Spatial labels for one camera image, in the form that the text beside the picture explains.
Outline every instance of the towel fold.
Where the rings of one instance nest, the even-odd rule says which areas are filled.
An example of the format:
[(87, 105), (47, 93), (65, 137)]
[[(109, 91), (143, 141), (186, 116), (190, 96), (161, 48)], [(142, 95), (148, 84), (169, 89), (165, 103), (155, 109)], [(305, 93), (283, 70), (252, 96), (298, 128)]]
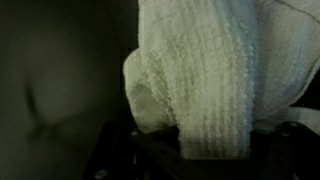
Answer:
[(139, 7), (139, 49), (124, 65), (129, 104), (145, 132), (177, 125), (187, 159), (248, 157), (254, 121), (295, 102), (319, 69), (319, 24), (285, 2)]

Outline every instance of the white towel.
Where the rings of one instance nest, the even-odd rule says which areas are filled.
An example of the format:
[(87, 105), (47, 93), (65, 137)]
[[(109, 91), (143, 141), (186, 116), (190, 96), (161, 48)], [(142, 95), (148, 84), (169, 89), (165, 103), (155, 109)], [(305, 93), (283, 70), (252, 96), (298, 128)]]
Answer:
[(319, 68), (316, 14), (290, 3), (139, 0), (139, 49), (124, 66), (139, 128), (178, 125), (187, 159), (248, 157), (254, 121), (295, 102)]

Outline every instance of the black object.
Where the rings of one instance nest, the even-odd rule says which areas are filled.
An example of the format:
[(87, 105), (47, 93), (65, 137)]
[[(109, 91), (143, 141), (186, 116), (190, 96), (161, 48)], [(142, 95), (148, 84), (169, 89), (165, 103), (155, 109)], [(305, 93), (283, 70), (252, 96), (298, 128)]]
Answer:
[(105, 124), (85, 180), (289, 180), (293, 172), (320, 179), (320, 137), (300, 123), (285, 122), (271, 134), (252, 131), (249, 160), (189, 161), (179, 155), (176, 127), (145, 134), (129, 109), (119, 119)]

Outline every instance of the folded towel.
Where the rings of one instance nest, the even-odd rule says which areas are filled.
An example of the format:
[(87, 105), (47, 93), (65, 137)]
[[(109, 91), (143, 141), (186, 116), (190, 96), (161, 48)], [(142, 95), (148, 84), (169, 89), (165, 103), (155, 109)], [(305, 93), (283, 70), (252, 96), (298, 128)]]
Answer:
[(319, 69), (319, 24), (294, 5), (140, 0), (139, 49), (124, 65), (139, 128), (177, 125), (187, 159), (248, 157), (254, 121), (295, 102)]

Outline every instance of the white fabric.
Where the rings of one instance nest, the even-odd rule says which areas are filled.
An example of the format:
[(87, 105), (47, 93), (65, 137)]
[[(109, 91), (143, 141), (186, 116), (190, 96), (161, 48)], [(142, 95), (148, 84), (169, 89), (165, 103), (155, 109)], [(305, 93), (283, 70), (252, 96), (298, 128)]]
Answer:
[(138, 126), (178, 125), (187, 159), (247, 157), (253, 120), (295, 102), (319, 68), (307, 12), (320, 2), (290, 3), (140, 0), (140, 46), (124, 66)]

